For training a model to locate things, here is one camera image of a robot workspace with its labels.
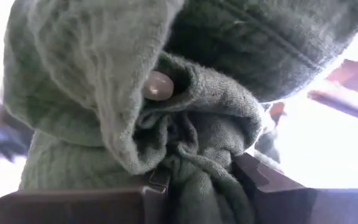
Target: tied fabric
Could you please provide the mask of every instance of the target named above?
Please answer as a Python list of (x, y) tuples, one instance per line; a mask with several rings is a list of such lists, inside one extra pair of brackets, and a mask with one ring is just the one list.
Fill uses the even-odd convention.
[[(172, 223), (255, 223), (231, 157), (256, 142), (259, 102), (298, 91), (358, 32), (358, 2), (334, 2), (327, 22), (301, 1), (15, 1), (4, 104), (35, 129), (20, 189), (127, 187), (161, 165)], [(152, 70), (173, 80), (169, 100), (143, 99)]]

